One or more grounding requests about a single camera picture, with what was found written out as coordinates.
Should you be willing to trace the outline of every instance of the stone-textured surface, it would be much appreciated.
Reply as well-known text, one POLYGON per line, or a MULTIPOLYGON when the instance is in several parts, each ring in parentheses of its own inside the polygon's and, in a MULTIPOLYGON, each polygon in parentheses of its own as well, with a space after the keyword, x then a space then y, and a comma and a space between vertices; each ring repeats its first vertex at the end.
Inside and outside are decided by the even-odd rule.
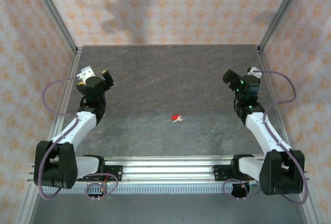
MULTIPOLYGON (((99 76, 108 69, 115 85, 106 92, 102 121, 82 141, 78 155, 262 153, 222 81, 228 68, 244 75, 247 67, 260 66, 255 46, 84 47, 78 70, 89 65, 99 76), (184 120, 172 123, 174 114, 184 120)), ((79 106, 76 84, 68 112, 79 106)), ((264 78, 259 95, 263 106, 271 104, 264 78)), ((280 132, 275 112, 270 120, 280 132)))

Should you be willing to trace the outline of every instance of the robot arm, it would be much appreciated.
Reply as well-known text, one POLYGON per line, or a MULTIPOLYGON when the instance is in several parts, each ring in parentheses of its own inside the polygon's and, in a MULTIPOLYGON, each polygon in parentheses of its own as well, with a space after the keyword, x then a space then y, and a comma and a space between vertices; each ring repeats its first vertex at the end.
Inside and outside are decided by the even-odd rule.
POLYGON ((113 79, 108 71, 103 71, 104 80, 96 77, 90 67, 82 69, 77 75, 82 81, 77 89, 83 95, 76 118, 51 141, 40 141, 36 148, 34 183, 38 184, 38 171, 41 160, 50 145, 62 137, 46 159, 42 172, 42 186, 70 189, 78 178, 99 172, 104 166, 102 156, 87 155, 76 157, 75 151, 87 135, 98 125, 106 107, 105 91, 113 86, 113 79))
MULTIPOLYGON (((240 155, 239 158, 236 158, 236 169, 259 181, 261 189, 266 195, 301 193, 303 180, 298 168, 264 125, 264 109, 257 102, 262 74, 255 71, 260 70, 256 67, 248 68, 247 75, 240 77, 235 72, 228 70, 223 76, 224 83, 230 83, 229 88, 235 92, 235 111, 238 117, 255 136, 265 155, 264 161, 249 155, 240 155)), ((304 169, 305 158, 302 152, 294 151, 286 144, 267 117, 266 122, 279 143, 294 155, 304 169)))

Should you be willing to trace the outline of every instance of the purple cable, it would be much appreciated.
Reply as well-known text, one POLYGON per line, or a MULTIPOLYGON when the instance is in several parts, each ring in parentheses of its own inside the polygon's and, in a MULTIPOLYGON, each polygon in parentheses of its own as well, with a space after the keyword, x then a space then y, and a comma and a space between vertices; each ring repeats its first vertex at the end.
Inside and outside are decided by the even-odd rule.
MULTIPOLYGON (((73 113, 58 113, 54 110, 52 110, 47 104, 46 104, 46 101, 45 101, 45 95, 46 95, 46 91, 48 90, 48 88, 50 86, 52 86, 53 84, 55 83, 59 83, 59 82, 63 82, 63 81, 68 81, 68 80, 74 80, 76 79, 77 77, 74 77, 74 78, 65 78, 65 79, 60 79, 60 80, 56 80, 52 83, 50 83, 49 85, 47 85, 45 87, 45 89, 43 90, 42 92, 42 103, 44 104, 45 108, 50 111, 51 113, 55 114, 55 115, 58 115, 58 116, 74 116, 76 118, 76 121, 75 123, 73 124, 72 127, 70 127, 66 132, 64 132, 55 142, 53 142, 53 144, 48 148, 48 150, 46 151, 45 155, 43 156, 42 160, 41 160, 41 163, 40 163, 40 166, 39 166, 39 171, 38 171, 38 189, 39 189, 39 193, 40 193, 40 196, 45 199, 45 200, 51 200, 53 199, 60 191, 61 191, 61 188, 59 188, 53 195, 51 195, 50 197, 46 196, 45 193, 43 192, 42 190, 42 185, 41 185, 41 180, 42 180, 42 171, 43 171, 43 168, 45 166, 45 162, 46 162, 46 159, 47 157, 49 156, 49 154, 51 153, 52 149, 55 148, 55 146, 58 144, 58 142, 60 142, 63 138, 65 138, 65 136, 67 134, 69 134, 76 126, 77 124, 79 123, 79 117, 77 114, 73 114, 73 113)), ((106 175, 106 176, 110 176, 112 178, 114 178, 116 180, 116 185, 115 187, 109 191, 108 193, 106 193, 105 195, 103 195, 102 197, 99 197, 98 199, 102 199, 106 196, 108 196, 110 193, 112 193, 118 186, 118 179, 116 176, 114 176, 113 174, 109 174, 109 173, 94 173, 94 174, 89 174, 87 176, 102 176, 102 175, 106 175)), ((90 185, 99 185, 101 186, 104 190, 106 190, 102 185, 98 184, 98 183, 93 183, 93 184, 90 184, 90 185)), ((90 197, 88 194, 87 194, 87 190, 88 190, 88 187, 86 187, 85 189, 85 194, 87 197, 89 198, 92 198, 90 197)))
POLYGON ((57 116, 75 116, 75 115, 76 115, 76 114, 73 114, 73 113, 58 113, 58 112, 52 110, 50 107, 48 107, 48 105, 47 105, 47 103, 46 103, 46 101, 45 101, 45 94, 46 94, 46 91, 48 90, 48 88, 49 88, 50 86, 52 86, 53 84, 55 84, 55 83, 61 83, 61 82, 63 82, 63 81, 74 80, 74 79, 77 79, 77 78, 78 78, 78 77, 59 79, 59 80, 56 80, 56 81, 50 83, 49 85, 47 85, 47 86, 45 87, 45 89, 44 89, 43 92, 42 92, 41 99, 42 99, 42 103, 43 103, 43 105, 45 106, 45 108, 46 108, 48 111, 50 111, 51 113, 53 113, 53 114, 55 114, 55 115, 57 115, 57 116))
POLYGON ((273 71, 273 70, 255 70, 254 72, 261 72, 261 73, 273 73, 273 74, 278 74, 278 75, 281 75, 282 77, 284 77, 291 85, 292 87, 292 90, 293 90, 293 98, 290 99, 290 100, 285 100, 285 101, 280 101, 280 102, 276 102, 276 103, 273 103, 271 104, 264 112, 263 114, 263 122, 264 122, 264 126, 265 128, 268 130, 268 132, 270 133, 270 135, 274 138, 274 140, 277 142, 277 144, 287 153, 287 155, 293 160, 294 164, 297 166, 298 170, 299 170, 299 173, 303 179, 303 182, 304 182, 304 189, 305 189, 305 193, 304 193, 304 197, 303 197, 303 200, 301 202, 295 202, 293 200, 291 200, 290 198, 282 195, 285 199, 287 199, 288 201, 294 203, 294 204, 297 204, 297 205, 303 205, 306 203, 307 201, 307 198, 308 198, 308 183, 307 183, 307 179, 305 177, 305 173, 303 171, 303 169, 301 168, 299 162, 295 159, 295 157, 290 153, 289 150, 286 149, 286 147, 284 145, 282 145, 280 143, 280 141, 277 139, 277 137, 275 136, 275 134, 271 131, 271 129, 269 128, 267 122, 265 121, 266 117, 267 117, 267 114, 268 112, 270 111, 270 109, 276 105, 279 105, 279 104, 282 104, 282 103, 289 103, 289 102, 293 102, 296 98, 296 89, 294 87, 294 84, 292 83, 292 81, 286 76, 284 75, 283 73, 280 73, 280 72, 277 72, 277 71, 273 71))
MULTIPOLYGON (((105 197, 109 196, 109 195, 110 195, 110 194, 111 194, 111 193, 117 188, 117 186, 118 186, 118 179, 117 179, 117 177, 114 176, 113 174, 110 174, 110 173, 93 173, 93 174, 89 174, 89 175, 86 175, 86 176, 110 176, 110 177, 112 177, 112 178, 114 178, 114 179, 116 180, 116 184, 115 184, 114 188, 113 188, 111 191, 109 191, 109 192, 107 192, 106 194, 104 194, 103 196, 98 197, 98 200, 101 200, 102 198, 105 198, 105 197)), ((92 184, 89 184, 89 185, 85 188, 85 195, 86 195, 88 198, 90 198, 90 199, 93 200, 94 197, 90 197, 90 196, 88 195, 88 193, 87 193, 88 188, 89 188, 91 185, 98 185, 98 186, 101 186, 101 185, 98 184, 98 183, 92 183, 92 184)))
POLYGON ((48 107, 48 105, 46 104, 46 101, 45 101, 45 95, 46 95, 46 91, 48 90, 48 88, 50 86, 52 86, 53 84, 55 83, 59 83, 59 82, 63 82, 63 81, 68 81, 68 80, 74 80, 76 79, 77 77, 74 77, 74 78, 65 78, 65 79, 60 79, 60 80, 56 80, 52 83, 50 83, 49 85, 47 85, 45 87, 45 89, 43 90, 42 92, 42 103, 44 104, 45 108, 50 111, 51 113, 55 114, 55 115, 58 115, 58 116, 75 116, 76 118, 76 122, 73 124, 72 127, 70 127, 61 137, 59 137, 55 142, 53 142, 53 144, 48 148, 48 150, 46 151, 45 155, 43 156, 42 160, 41 160, 41 163, 40 163, 40 166, 39 166, 39 171, 38 171, 38 189, 39 189, 39 193, 40 193, 40 196, 45 199, 45 200, 51 200, 52 198, 54 198, 61 190, 61 188, 59 188, 52 196, 48 197, 44 194, 43 190, 42 190, 42 185, 41 185, 41 180, 42 180, 42 171, 45 167, 45 162, 46 162, 46 159, 47 157, 49 156, 49 154, 51 153, 52 149, 54 149, 54 147, 58 144, 58 142, 60 142, 63 137, 65 137, 68 133, 70 133, 76 126, 77 124, 79 123, 79 118, 78 118, 78 115, 76 114, 72 114, 72 113, 57 113, 56 111, 52 110, 50 107, 48 107))
POLYGON ((222 190, 223 190, 223 194, 228 198, 228 199, 230 199, 230 200, 246 200, 246 199, 249 199, 249 198, 253 198, 253 197, 255 197, 255 196, 257 196, 259 193, 261 193, 262 192, 262 190, 260 189, 258 192, 256 192, 254 195, 252 195, 252 196, 248 196, 248 190, 247 190, 247 187, 246 187, 246 185, 244 184, 244 182, 243 181, 241 181, 241 180, 239 180, 239 179, 235 179, 235 178, 230 178, 230 179, 227 179, 227 180, 225 180, 224 181, 224 183, 223 183, 223 185, 222 185, 222 190), (230 197, 225 193, 225 184, 227 183, 227 182, 230 182, 230 181, 236 181, 236 182, 238 182, 238 183, 240 183, 241 185, 243 185, 243 187, 244 187, 244 189, 245 189, 245 191, 246 191, 246 197, 243 197, 243 198, 237 198, 237 197, 234 197, 233 195, 231 195, 230 197))

